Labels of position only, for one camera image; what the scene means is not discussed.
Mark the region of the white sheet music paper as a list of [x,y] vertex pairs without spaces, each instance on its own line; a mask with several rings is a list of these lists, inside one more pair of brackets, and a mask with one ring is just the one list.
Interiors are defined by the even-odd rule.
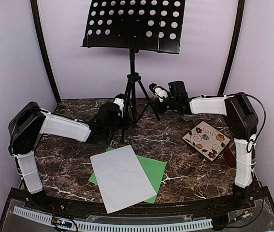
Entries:
[[156,196],[130,145],[90,157],[108,214]]

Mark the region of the black music stand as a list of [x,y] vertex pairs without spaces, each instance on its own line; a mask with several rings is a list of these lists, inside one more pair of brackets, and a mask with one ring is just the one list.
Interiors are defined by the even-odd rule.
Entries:
[[179,54],[185,1],[183,0],[93,0],[87,18],[83,47],[124,48],[129,50],[130,74],[124,97],[122,122],[112,130],[125,132],[136,124],[138,83],[148,94],[135,71],[135,55],[140,50]]

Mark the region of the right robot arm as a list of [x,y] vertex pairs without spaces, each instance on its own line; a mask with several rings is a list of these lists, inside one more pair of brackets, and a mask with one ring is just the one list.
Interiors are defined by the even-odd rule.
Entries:
[[250,98],[239,92],[230,95],[188,97],[183,81],[168,84],[169,89],[152,83],[149,89],[158,99],[154,108],[159,114],[171,110],[183,118],[198,114],[222,115],[234,138],[236,148],[236,176],[232,186],[229,206],[240,209],[254,187],[254,165],[256,163],[255,144],[260,134],[258,116]]

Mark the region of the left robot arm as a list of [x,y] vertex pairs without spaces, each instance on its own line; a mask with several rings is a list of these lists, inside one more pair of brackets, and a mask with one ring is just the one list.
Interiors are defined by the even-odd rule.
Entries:
[[46,135],[73,139],[87,144],[109,141],[116,130],[126,130],[130,125],[128,114],[115,102],[107,102],[91,120],[72,119],[49,112],[36,102],[29,102],[9,123],[8,152],[16,160],[18,173],[32,195],[31,202],[40,211],[50,207],[44,196],[38,173],[35,150],[41,137]]

